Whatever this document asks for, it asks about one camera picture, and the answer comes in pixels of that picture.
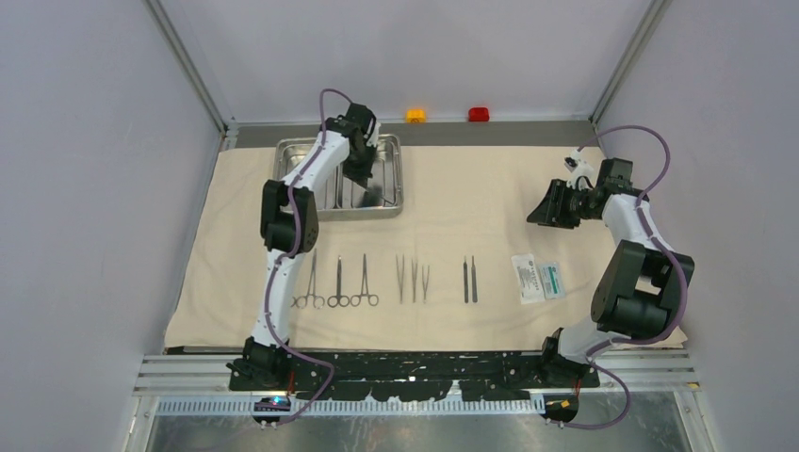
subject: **beige tablecloth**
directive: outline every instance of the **beige tablecloth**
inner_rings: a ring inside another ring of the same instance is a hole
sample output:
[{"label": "beige tablecloth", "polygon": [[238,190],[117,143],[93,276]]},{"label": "beige tablecloth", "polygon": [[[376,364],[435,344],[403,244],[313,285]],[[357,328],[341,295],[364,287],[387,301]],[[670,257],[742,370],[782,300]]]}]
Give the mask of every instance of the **beige tablecloth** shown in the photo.
[{"label": "beige tablecloth", "polygon": [[[335,290],[336,259],[343,260],[345,294],[361,286],[363,253],[371,307],[292,309],[292,345],[402,350],[537,349],[558,327],[589,314],[591,298],[612,254],[601,221],[574,231],[525,222],[552,178],[566,178],[567,148],[404,147],[405,206],[391,219],[320,225],[317,292]],[[599,168],[600,150],[587,149]],[[263,300],[266,249],[258,233],[261,187],[272,175],[274,149],[220,154],[183,291],[166,333],[166,346],[240,347],[250,336]],[[564,299],[520,303],[511,256],[531,252],[558,261]],[[400,303],[395,256],[405,256]],[[474,255],[479,302],[464,304],[464,256]],[[421,269],[413,303],[411,260],[430,266],[427,302]],[[305,259],[296,295],[305,293]],[[661,346],[680,347],[681,331]]]}]

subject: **forceps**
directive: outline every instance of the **forceps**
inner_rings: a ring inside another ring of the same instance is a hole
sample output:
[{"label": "forceps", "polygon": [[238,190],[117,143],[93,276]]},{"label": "forceps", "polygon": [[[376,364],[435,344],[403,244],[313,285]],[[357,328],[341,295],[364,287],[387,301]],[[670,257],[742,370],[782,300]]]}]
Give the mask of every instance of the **forceps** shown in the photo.
[{"label": "forceps", "polygon": [[350,306],[350,297],[341,295],[341,256],[338,256],[338,270],[335,273],[335,295],[330,295],[327,299],[327,305],[331,308],[338,306],[346,308]]},{"label": "forceps", "polygon": [[351,297],[352,306],[361,304],[362,299],[367,299],[369,306],[377,306],[380,298],[375,294],[369,293],[369,275],[367,274],[367,255],[364,254],[364,272],[361,275],[361,293]]},{"label": "forceps", "polygon": [[324,297],[317,295],[317,251],[314,250],[314,258],[311,261],[311,276],[308,278],[308,291],[305,295],[294,297],[294,302],[291,303],[292,307],[305,309],[308,301],[314,305],[315,308],[321,309],[324,306]]}]

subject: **red object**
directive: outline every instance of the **red object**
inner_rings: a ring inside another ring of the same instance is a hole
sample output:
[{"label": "red object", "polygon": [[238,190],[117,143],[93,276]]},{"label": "red object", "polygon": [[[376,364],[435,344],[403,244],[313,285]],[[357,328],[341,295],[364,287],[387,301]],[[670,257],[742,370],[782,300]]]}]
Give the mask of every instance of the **red object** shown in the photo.
[{"label": "red object", "polygon": [[469,122],[488,122],[488,108],[484,106],[474,106],[469,108]]}]

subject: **white wall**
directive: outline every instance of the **white wall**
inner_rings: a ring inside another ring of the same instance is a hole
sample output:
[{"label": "white wall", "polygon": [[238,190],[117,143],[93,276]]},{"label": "white wall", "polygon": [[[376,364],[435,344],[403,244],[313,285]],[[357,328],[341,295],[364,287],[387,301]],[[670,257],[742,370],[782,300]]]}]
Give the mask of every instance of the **white wall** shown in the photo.
[{"label": "white wall", "polygon": [[219,136],[139,1],[0,6],[0,450],[113,450]]},{"label": "white wall", "polygon": [[[674,2],[601,128],[637,122],[673,147],[652,194],[696,272],[684,326],[725,450],[797,450],[799,2]],[[610,136],[643,186],[657,142]]]},{"label": "white wall", "polygon": [[383,120],[462,121],[587,118],[649,0],[164,3],[226,118],[318,121],[333,87]]}]

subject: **reflective metal surface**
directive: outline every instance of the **reflective metal surface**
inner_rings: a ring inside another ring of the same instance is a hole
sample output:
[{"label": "reflective metal surface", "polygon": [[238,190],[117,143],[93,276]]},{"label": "reflective metal surface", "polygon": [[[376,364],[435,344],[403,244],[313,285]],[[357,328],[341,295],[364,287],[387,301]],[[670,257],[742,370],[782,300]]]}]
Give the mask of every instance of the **reflective metal surface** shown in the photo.
[{"label": "reflective metal surface", "polygon": [[[624,395],[583,394],[576,421],[600,423]],[[561,430],[531,415],[305,418],[261,430],[250,417],[157,416],[149,451],[648,451],[691,450],[673,393],[633,394],[627,419],[599,431]]]},{"label": "reflective metal surface", "polygon": [[[311,153],[315,141],[293,138],[277,143],[274,178],[282,179],[299,165]],[[402,164],[396,136],[380,136],[367,188],[353,184],[339,167],[324,189],[316,193],[319,220],[390,218],[402,211]]]}]

